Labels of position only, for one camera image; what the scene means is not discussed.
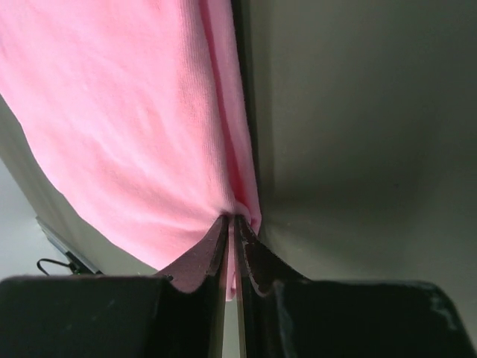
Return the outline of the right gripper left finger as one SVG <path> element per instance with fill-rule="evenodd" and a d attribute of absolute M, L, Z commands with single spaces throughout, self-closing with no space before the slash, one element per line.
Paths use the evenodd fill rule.
<path fill-rule="evenodd" d="M 221 275 L 227 240 L 228 217 L 219 216 L 196 245 L 155 276 L 166 279 L 180 292 L 195 292 L 206 279 Z"/>

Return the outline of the pink t shirt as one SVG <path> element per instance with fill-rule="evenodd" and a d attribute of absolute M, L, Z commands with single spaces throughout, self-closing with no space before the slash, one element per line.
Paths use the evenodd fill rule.
<path fill-rule="evenodd" d="M 259 207 L 229 1 L 3 1 L 1 96 L 77 214 L 163 269 Z"/>

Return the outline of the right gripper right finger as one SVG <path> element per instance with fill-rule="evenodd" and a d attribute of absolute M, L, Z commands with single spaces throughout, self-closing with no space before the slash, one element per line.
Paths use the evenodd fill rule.
<path fill-rule="evenodd" d="M 237 272 L 247 279 L 253 291 L 265 297 L 276 281 L 309 282 L 309 279 L 280 259 L 268 246 L 259 241 L 244 216 L 234 218 Z"/>

